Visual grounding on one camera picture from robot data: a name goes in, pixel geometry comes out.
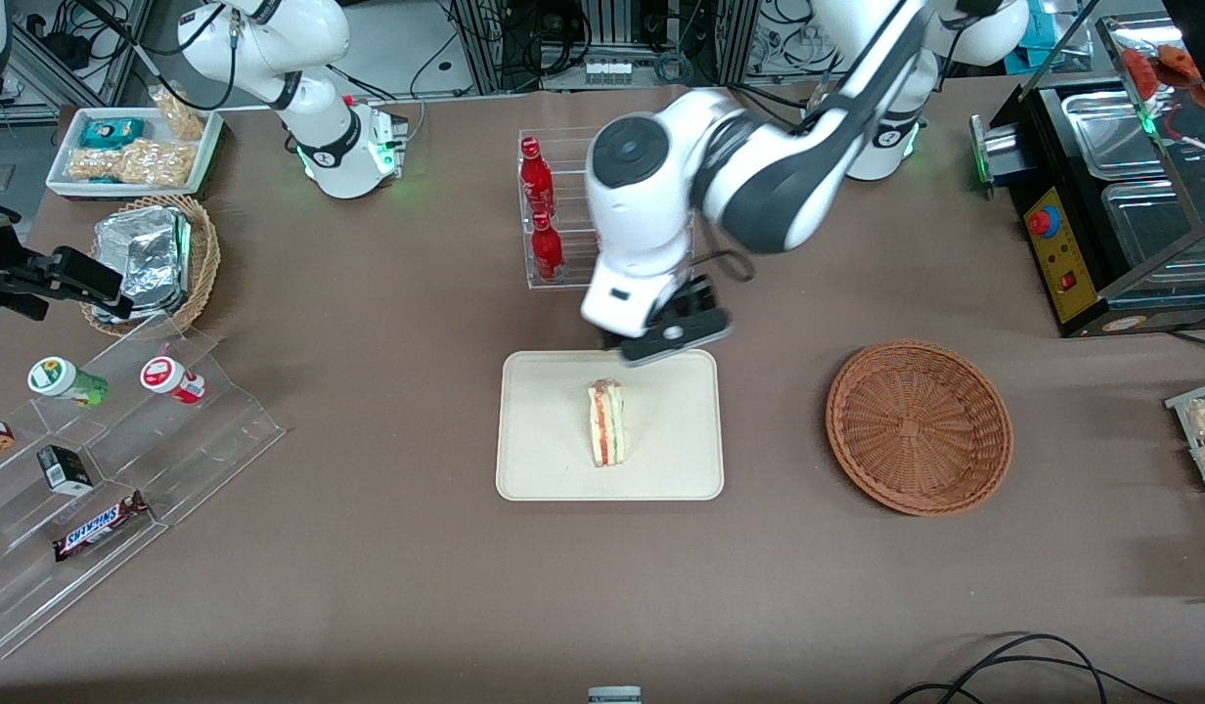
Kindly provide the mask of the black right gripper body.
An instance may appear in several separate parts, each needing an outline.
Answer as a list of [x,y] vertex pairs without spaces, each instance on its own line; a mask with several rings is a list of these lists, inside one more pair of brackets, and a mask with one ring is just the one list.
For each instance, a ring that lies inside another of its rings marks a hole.
[[40,322],[48,313],[49,304],[39,297],[51,291],[45,276],[48,257],[0,258],[0,307]]

